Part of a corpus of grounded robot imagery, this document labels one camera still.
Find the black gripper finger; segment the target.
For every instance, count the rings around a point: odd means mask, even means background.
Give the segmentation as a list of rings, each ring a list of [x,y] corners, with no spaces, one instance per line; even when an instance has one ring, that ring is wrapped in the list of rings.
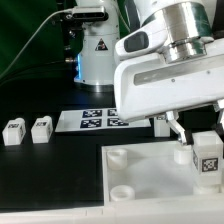
[[[224,99],[218,100],[213,107],[218,115],[217,122],[213,125],[213,129],[218,135],[224,135]]]

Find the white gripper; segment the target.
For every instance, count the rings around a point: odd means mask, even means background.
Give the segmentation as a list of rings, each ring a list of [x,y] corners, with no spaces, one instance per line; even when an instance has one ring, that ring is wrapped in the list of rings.
[[[178,122],[185,110],[224,98],[224,50],[210,49],[197,59],[167,64],[158,54],[122,62],[115,71],[114,93],[120,119],[130,122],[165,113],[178,141],[193,145],[192,133]]]

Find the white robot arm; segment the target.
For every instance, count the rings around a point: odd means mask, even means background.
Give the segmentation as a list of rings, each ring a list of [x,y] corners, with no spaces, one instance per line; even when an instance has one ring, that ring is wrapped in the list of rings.
[[[123,38],[116,0],[77,4],[84,42],[76,81],[111,87],[122,121],[163,115],[181,143],[192,144],[178,113],[224,99],[224,0],[125,0]]]

